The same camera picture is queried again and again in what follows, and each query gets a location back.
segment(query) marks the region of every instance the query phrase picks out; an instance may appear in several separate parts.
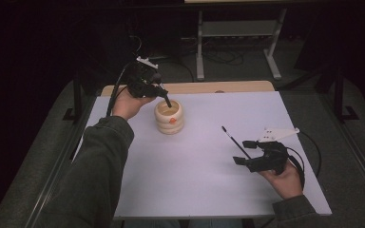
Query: hand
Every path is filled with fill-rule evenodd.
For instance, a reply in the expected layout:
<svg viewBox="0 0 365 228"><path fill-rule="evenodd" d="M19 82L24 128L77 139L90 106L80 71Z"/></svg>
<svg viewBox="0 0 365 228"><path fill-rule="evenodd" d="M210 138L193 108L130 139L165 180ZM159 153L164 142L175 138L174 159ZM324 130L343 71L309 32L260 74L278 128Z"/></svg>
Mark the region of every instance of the hand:
<svg viewBox="0 0 365 228"><path fill-rule="evenodd" d="M274 170L259 173L271 183L284 200L303 195L297 169L289 161L284 168L280 175L276 175Z"/></svg>
<svg viewBox="0 0 365 228"><path fill-rule="evenodd" d="M112 115L120 116L127 121L134 117L143 105L146 105L155 99L156 98L134 98L127 88L123 89L112 107Z"/></svg>

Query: long-sleeve jacket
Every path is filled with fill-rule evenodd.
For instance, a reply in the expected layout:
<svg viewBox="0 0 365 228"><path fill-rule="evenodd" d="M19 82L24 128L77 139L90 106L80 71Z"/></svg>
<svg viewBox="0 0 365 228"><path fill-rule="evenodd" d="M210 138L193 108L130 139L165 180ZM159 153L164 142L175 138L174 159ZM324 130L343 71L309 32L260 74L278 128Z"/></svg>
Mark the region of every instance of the long-sleeve jacket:
<svg viewBox="0 0 365 228"><path fill-rule="evenodd" d="M39 227L110 227L121 191L128 148L134 133L126 120L102 118L88 127L77 159L43 208ZM304 197L273 205L278 227L322 227Z"/></svg>

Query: person's left hand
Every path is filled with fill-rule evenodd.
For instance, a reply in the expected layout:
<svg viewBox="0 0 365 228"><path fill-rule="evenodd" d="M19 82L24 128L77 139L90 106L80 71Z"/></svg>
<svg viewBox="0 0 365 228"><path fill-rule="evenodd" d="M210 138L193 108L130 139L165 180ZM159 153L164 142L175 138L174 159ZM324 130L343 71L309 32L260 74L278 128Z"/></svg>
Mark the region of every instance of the person's left hand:
<svg viewBox="0 0 365 228"><path fill-rule="evenodd" d="M125 88L118 95L114 106L112 107L112 115L120 116L126 121L134 117L143 105L152 102L156 98L134 98Z"/></svg>

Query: table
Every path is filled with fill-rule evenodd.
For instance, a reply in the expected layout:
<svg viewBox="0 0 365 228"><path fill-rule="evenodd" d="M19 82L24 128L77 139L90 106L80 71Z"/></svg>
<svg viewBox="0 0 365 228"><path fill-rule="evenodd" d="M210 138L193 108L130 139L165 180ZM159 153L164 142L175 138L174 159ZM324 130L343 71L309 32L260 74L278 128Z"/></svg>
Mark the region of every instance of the table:
<svg viewBox="0 0 365 228"><path fill-rule="evenodd" d="M125 165L115 219L254 218L273 215L280 200L260 175L235 165L242 152L228 139L257 140L264 127L294 128L278 92L269 82L165 84L169 98L184 108L185 126L176 135L156 129L154 105L141 108L128 122L135 131ZM87 125L105 116L109 88L97 98ZM280 141L305 162L304 194L317 212L331 209L296 135ZM247 151L258 157L258 149Z"/></svg>

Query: person's right arm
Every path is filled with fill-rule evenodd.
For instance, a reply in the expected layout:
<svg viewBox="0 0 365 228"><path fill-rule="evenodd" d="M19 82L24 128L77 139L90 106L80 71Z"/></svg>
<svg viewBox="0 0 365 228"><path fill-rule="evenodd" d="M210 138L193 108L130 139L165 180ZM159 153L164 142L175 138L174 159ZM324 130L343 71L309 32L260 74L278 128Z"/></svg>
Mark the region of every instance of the person's right arm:
<svg viewBox="0 0 365 228"><path fill-rule="evenodd" d="M275 188L283 201L273 204L279 228L328 227L303 195L297 169L288 161L280 175L274 171L259 172Z"/></svg>

